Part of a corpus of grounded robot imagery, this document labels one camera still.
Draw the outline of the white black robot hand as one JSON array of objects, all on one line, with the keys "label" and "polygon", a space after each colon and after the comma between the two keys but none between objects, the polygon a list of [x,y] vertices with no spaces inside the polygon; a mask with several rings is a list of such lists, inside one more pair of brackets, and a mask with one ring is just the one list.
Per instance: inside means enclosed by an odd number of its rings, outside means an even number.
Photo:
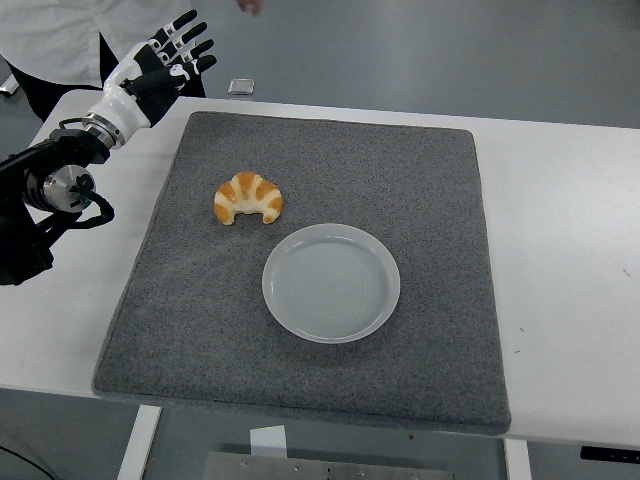
[{"label": "white black robot hand", "polygon": [[139,129],[156,125],[188,83],[217,62],[208,53],[207,29],[192,9],[136,44],[108,76],[102,99],[89,110],[89,122],[102,122],[123,145]]}]

